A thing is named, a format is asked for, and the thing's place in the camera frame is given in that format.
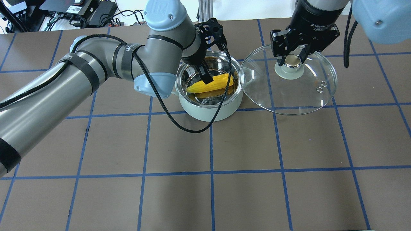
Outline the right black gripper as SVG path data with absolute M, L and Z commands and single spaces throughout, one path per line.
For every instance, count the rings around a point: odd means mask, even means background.
M 287 29 L 270 31 L 271 50 L 279 67 L 297 47 L 303 64 L 308 56 L 335 41 L 340 35 L 335 24 L 340 14 L 340 2 L 297 2 Z

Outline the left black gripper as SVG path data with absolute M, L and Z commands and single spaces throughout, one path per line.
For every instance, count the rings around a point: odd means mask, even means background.
M 205 62 L 207 50 L 213 45 L 217 45 L 218 49 L 223 52 L 228 52 L 229 50 L 225 42 L 223 26 L 216 18 L 197 23 L 194 25 L 194 28 L 196 32 L 195 38 L 183 51 L 181 60 L 186 64 L 196 66 L 201 80 L 205 85 L 208 85 L 214 79 Z

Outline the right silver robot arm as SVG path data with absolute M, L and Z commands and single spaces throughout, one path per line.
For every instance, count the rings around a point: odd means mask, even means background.
M 285 30 L 272 30 L 271 50 L 279 67 L 299 46 L 297 64 L 314 52 L 326 49 L 341 34 L 336 20 L 350 3 L 344 34 L 343 63 L 349 66 L 350 48 L 360 25 L 368 39 L 379 44 L 397 44 L 411 37 L 409 0 L 298 0 Z

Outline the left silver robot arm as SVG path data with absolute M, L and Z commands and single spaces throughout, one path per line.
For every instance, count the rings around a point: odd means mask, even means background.
M 150 28 L 146 44 L 127 43 L 113 35 L 77 38 L 56 65 L 1 101 L 1 176 L 109 78 L 132 81 L 135 91 L 163 103 L 175 88 L 180 62 L 216 80 L 208 70 L 208 48 L 229 56 L 223 27 L 216 18 L 193 24 L 179 0 L 149 0 L 143 16 Z

